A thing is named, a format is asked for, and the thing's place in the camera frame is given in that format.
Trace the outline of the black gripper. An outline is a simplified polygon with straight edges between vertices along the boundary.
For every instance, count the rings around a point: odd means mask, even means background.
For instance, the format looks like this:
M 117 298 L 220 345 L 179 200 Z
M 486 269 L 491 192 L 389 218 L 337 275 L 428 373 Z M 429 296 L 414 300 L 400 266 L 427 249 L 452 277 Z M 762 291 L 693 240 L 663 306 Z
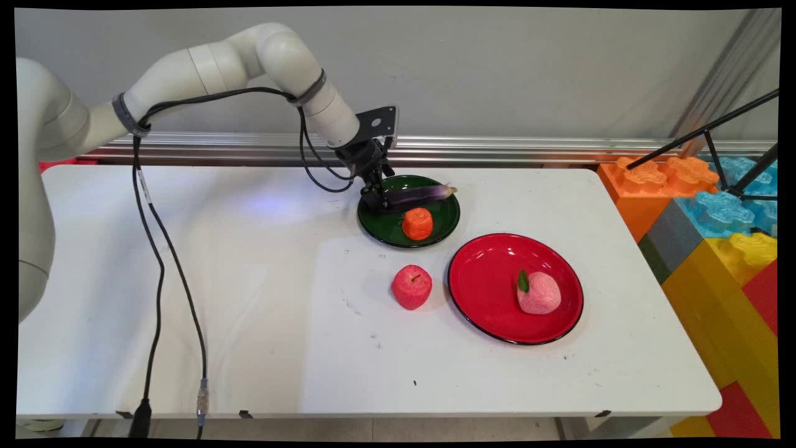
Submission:
M 395 144 L 394 138 L 362 140 L 336 150 L 336 157 L 349 170 L 347 180 L 361 177 L 361 199 L 370 210 L 392 208 L 394 199 L 389 190 L 389 181 L 395 170 L 389 165 L 387 156 Z

